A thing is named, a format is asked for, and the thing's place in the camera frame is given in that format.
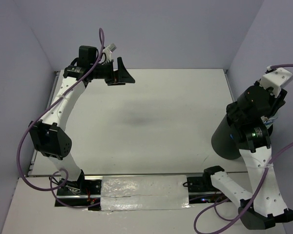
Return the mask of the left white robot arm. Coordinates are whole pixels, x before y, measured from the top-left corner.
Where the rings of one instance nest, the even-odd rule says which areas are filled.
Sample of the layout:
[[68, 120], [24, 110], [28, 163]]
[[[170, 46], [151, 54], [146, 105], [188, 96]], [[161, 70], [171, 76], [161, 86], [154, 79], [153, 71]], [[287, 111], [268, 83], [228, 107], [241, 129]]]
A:
[[103, 79], [108, 86], [135, 83], [121, 57], [117, 58], [118, 69], [114, 70], [115, 49], [114, 44], [104, 47], [102, 52], [96, 47], [80, 46], [79, 56], [64, 70], [52, 108], [30, 130], [35, 149], [59, 170], [62, 180], [67, 181], [64, 188], [77, 195], [85, 192], [90, 182], [71, 155], [72, 140], [65, 132], [66, 124], [78, 98], [92, 80]]

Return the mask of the labelled bottle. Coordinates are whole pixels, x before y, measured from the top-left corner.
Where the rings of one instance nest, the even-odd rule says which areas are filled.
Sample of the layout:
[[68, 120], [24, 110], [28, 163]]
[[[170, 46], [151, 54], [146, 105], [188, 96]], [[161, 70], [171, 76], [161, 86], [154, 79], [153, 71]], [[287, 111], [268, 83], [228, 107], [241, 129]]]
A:
[[273, 116], [267, 117], [267, 116], [262, 116], [261, 119], [266, 126], [267, 129], [272, 127], [273, 123], [278, 119], [279, 117], [279, 111], [277, 111]]

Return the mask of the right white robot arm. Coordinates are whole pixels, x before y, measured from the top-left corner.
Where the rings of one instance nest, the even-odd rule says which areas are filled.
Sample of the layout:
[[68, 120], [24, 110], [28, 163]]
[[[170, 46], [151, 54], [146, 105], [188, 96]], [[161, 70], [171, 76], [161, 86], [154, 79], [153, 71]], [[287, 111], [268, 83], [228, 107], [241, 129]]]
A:
[[222, 158], [242, 158], [252, 191], [232, 180], [220, 166], [204, 170], [206, 190], [220, 190], [238, 208], [239, 220], [249, 230], [265, 230], [277, 223], [293, 221], [280, 193], [272, 163], [270, 129], [263, 117], [272, 117], [284, 104], [287, 91], [250, 86], [237, 101], [226, 107], [226, 114], [215, 130], [211, 144]]

